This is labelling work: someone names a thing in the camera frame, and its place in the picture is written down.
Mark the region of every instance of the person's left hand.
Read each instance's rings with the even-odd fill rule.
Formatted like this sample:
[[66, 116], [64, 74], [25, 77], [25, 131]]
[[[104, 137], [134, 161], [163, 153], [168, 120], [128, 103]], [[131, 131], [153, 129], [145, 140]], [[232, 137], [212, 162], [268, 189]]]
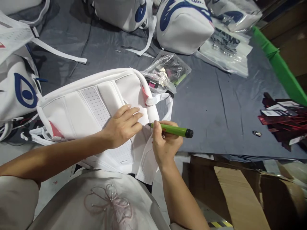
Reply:
[[142, 130], [143, 126], [138, 120], [143, 116], [139, 108], [130, 108], [131, 105], [122, 106], [105, 128], [99, 132], [105, 141], [107, 149], [115, 149], [123, 145], [136, 133]]

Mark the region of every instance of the floor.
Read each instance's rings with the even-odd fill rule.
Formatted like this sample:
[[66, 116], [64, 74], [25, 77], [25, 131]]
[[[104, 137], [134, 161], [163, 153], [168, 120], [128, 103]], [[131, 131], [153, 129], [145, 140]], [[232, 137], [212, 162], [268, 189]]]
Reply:
[[[12, 146], [7, 143], [0, 143], [0, 165], [20, 156], [24, 152], [27, 152], [33, 148], [36, 148], [35, 144], [24, 144], [22, 146]], [[210, 158], [209, 155], [206, 154], [197, 154], [198, 156]], [[187, 177], [187, 167], [190, 163], [190, 155], [184, 152], [178, 152], [175, 156], [176, 165], [188, 185], [188, 177]], [[50, 178], [49, 180], [43, 182], [41, 184], [41, 189], [39, 191], [39, 199], [38, 204], [35, 210], [35, 217], [41, 212], [41, 210], [45, 207], [45, 205], [52, 199], [52, 197], [68, 182], [73, 167], [70, 167], [58, 175]], [[153, 182], [153, 197], [157, 200], [160, 209], [162, 211], [163, 217], [169, 223], [169, 216], [167, 212], [167, 207], [164, 199], [163, 187], [162, 187], [162, 177], [160, 171], [157, 172], [154, 182]], [[202, 204], [200, 201], [197, 201], [201, 210], [204, 213], [208, 222], [219, 222], [223, 219], [217, 215], [215, 212], [210, 210], [206, 205]], [[224, 227], [223, 230], [233, 230], [232, 227]]]

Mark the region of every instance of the hand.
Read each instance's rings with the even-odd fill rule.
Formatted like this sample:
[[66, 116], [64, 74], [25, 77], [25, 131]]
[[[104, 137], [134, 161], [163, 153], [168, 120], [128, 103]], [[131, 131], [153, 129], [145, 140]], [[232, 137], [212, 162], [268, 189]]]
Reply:
[[[171, 121], [160, 121], [161, 124], [177, 126]], [[153, 125], [153, 152], [160, 170], [168, 168], [174, 164], [174, 156], [183, 143], [183, 138], [169, 133], [164, 133], [162, 138], [162, 128], [158, 121]]]
[[128, 104], [117, 110], [105, 128], [99, 132], [107, 149], [115, 149], [123, 145], [142, 130], [143, 126], [138, 120], [143, 114], [138, 112], [140, 111], [139, 108], [130, 107], [131, 105]]

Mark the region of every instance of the person's right hand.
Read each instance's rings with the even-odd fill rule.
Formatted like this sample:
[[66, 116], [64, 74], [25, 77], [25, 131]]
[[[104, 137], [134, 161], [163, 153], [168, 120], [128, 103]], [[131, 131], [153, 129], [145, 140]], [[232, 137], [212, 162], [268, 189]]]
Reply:
[[[160, 121], [161, 124], [177, 126], [177, 123], [171, 121]], [[174, 156], [183, 143], [183, 138], [169, 133], [164, 133], [162, 137], [162, 128], [158, 121], [153, 125], [153, 152], [160, 170], [167, 168], [174, 163]]]

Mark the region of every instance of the gray work surface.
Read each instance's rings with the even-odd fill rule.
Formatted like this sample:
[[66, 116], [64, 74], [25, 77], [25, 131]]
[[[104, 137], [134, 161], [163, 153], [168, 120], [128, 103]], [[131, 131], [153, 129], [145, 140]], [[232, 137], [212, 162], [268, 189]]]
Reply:
[[[13, 18], [34, 19], [37, 13], [33, 11], [38, 12], [40, 7]], [[143, 49], [146, 32], [138, 29], [125, 33], [92, 17], [92, 12], [81, 0], [51, 1], [46, 19], [38, 27], [40, 39], [62, 52], [87, 58], [88, 63], [77, 64], [32, 45], [40, 77], [49, 81], [42, 83], [44, 95], [109, 69], [133, 67], [142, 71], [153, 61], [121, 49], [121, 46]], [[292, 152], [284, 149], [257, 118], [259, 110], [264, 108], [261, 102], [264, 92], [273, 98], [288, 98], [288, 95], [261, 48], [253, 39], [250, 44], [254, 48], [248, 56], [247, 79], [227, 74], [194, 56], [180, 55], [192, 72], [177, 87], [172, 121], [194, 131], [194, 137], [185, 139], [180, 151], [307, 159], [297, 144], [292, 146]], [[153, 40], [148, 53], [156, 56], [158, 52], [159, 45]], [[165, 104], [161, 103], [157, 109], [162, 118]], [[253, 135], [253, 130], [261, 132], [262, 137]]]

